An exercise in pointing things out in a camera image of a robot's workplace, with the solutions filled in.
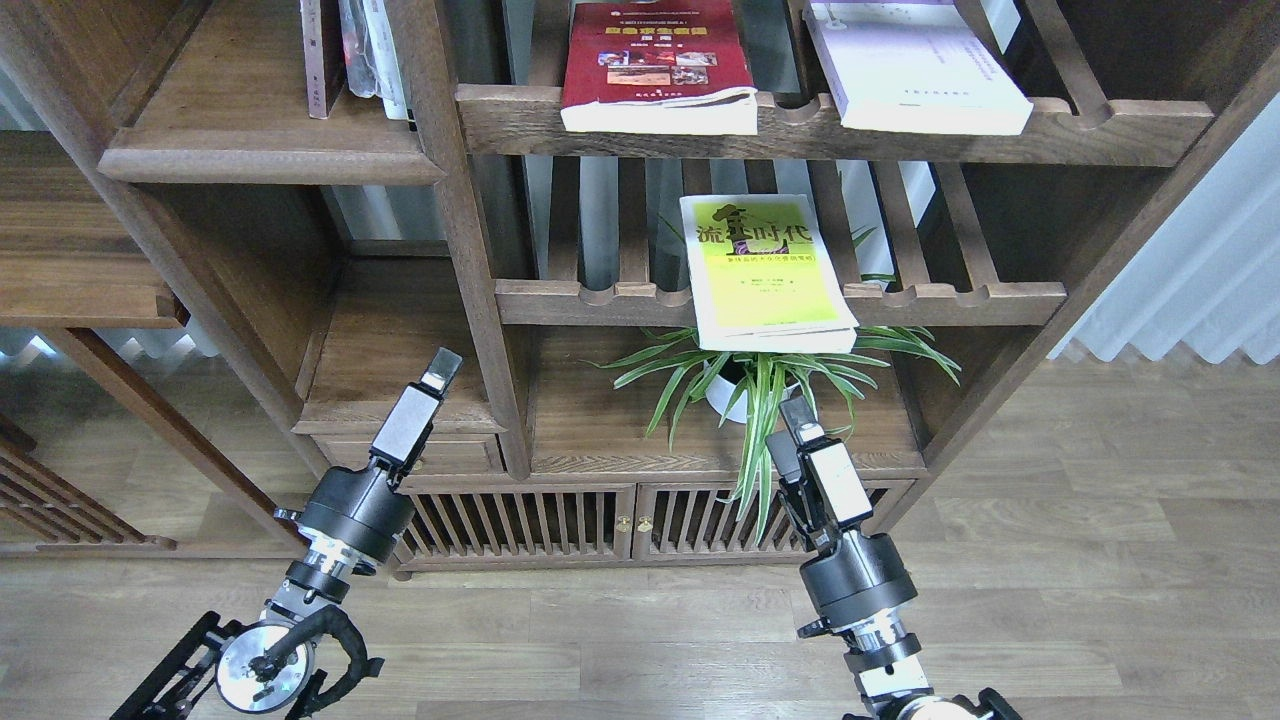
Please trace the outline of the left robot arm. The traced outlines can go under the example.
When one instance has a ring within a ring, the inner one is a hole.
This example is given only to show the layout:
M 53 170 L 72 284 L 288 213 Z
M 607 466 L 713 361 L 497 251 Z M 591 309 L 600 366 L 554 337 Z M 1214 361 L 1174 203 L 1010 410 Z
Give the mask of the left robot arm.
M 376 433 L 366 468 L 333 466 L 300 511 L 278 509 L 308 542 L 278 592 L 251 625 L 206 612 L 115 711 L 118 719 L 183 719 L 214 683 L 242 714 L 315 715 L 376 676 L 372 657 L 340 602 L 348 577 L 372 575 L 401 542 L 413 516 L 401 482 L 419 460 L 434 419 L 460 370 L 460 355 L 440 348 L 420 380 L 408 384 Z

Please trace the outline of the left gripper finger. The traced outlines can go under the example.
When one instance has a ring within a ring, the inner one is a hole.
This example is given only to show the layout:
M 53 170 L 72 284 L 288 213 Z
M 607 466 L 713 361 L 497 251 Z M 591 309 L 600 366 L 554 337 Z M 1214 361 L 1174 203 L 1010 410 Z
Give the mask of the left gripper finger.
M 421 375 L 420 383 L 433 395 L 447 395 L 463 361 L 454 351 L 438 348 Z

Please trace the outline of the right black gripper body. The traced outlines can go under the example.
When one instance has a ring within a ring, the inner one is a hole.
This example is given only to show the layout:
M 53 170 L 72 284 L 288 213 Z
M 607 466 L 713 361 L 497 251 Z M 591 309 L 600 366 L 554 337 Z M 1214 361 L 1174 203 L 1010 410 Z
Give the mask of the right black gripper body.
M 818 436 L 796 445 L 776 432 L 767 447 L 788 518 L 814 552 L 800 568 L 818 612 L 808 630 L 854 632 L 874 618 L 895 619 L 916 587 L 892 539 L 863 532 L 873 507 L 844 442 Z

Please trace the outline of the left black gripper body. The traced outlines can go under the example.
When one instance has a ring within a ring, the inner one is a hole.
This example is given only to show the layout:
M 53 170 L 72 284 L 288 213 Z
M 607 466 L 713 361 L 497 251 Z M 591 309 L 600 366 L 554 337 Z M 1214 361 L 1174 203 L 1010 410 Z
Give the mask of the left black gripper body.
M 384 564 L 413 514 L 397 492 L 422 452 L 442 406 L 442 391 L 410 384 L 370 445 L 362 470 L 330 468 L 311 493 L 300 516 L 300 530 L 316 539 L 325 536 Z

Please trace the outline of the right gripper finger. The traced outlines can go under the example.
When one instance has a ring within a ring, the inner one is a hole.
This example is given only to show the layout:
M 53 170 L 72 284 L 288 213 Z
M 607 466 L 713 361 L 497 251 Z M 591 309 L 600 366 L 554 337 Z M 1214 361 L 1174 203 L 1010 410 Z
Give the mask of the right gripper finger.
M 797 447 L 826 436 L 813 406 L 804 397 L 785 400 L 780 405 L 780 416 Z

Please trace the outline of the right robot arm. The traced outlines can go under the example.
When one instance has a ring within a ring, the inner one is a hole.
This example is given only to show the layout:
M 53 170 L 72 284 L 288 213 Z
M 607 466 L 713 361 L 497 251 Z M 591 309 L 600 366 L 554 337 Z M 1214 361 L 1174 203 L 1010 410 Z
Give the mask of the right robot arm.
M 850 452 L 826 434 L 804 398 L 783 401 L 780 413 L 787 428 L 771 434 L 767 447 L 781 475 L 780 497 L 814 552 L 800 575 L 818 618 L 797 635 L 844 638 L 845 661 L 873 719 L 1018 719 L 992 688 L 975 702 L 933 692 L 920 643 L 899 618 L 916 587 L 890 536 L 861 530 L 873 507 Z

